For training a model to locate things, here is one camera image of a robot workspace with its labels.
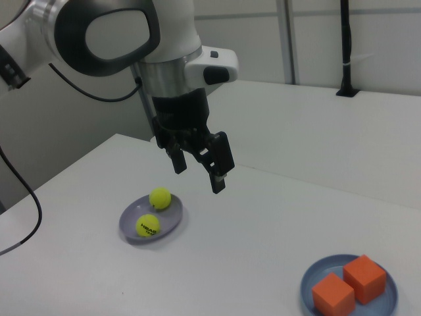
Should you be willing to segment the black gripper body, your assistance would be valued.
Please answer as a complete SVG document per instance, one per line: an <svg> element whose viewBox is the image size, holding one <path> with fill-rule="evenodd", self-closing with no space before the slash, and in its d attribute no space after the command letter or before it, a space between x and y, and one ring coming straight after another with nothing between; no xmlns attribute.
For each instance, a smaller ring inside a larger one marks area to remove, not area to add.
<svg viewBox="0 0 421 316"><path fill-rule="evenodd" d="M211 133L207 127L209 104L204 88L177 97L153 97L156 116L153 128L159 147L166 147L171 137L177 143L205 147Z"/></svg>

